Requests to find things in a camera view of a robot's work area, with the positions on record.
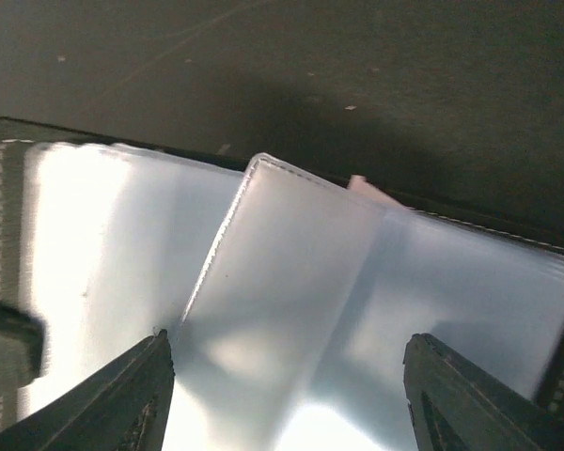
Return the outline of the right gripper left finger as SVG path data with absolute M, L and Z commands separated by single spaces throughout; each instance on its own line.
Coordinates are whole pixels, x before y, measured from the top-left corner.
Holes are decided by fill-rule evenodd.
M 0 432 L 0 450 L 160 450 L 174 376 L 161 330 Z

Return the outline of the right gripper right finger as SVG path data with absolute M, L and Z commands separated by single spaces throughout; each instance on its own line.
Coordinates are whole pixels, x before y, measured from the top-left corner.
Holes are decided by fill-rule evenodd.
M 431 334 L 415 334 L 403 382 L 420 450 L 564 450 L 564 422 Z

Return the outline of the black leather card holder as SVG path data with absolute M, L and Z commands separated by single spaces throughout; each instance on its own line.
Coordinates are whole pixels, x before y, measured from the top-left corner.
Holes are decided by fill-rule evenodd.
M 0 432 L 161 330 L 160 450 L 420 450 L 415 334 L 564 422 L 564 248 L 265 153 L 0 118 Z

